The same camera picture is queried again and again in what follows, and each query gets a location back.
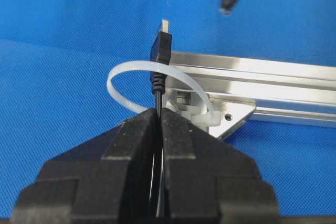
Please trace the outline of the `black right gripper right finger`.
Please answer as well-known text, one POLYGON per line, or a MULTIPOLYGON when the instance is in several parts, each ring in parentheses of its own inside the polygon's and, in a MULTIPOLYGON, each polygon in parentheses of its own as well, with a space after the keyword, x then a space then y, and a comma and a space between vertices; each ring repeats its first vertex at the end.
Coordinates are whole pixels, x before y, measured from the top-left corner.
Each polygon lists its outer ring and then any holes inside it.
POLYGON ((274 189, 251 157, 169 109, 161 127, 170 218, 278 218, 274 189))

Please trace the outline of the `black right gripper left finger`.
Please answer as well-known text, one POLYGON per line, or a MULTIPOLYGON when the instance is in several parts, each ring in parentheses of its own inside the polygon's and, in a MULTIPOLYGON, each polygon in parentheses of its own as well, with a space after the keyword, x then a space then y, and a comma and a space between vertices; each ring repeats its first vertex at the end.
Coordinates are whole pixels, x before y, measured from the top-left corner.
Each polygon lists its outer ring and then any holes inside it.
POLYGON ((50 160, 16 201, 12 220, 139 220, 150 213, 154 109, 50 160))

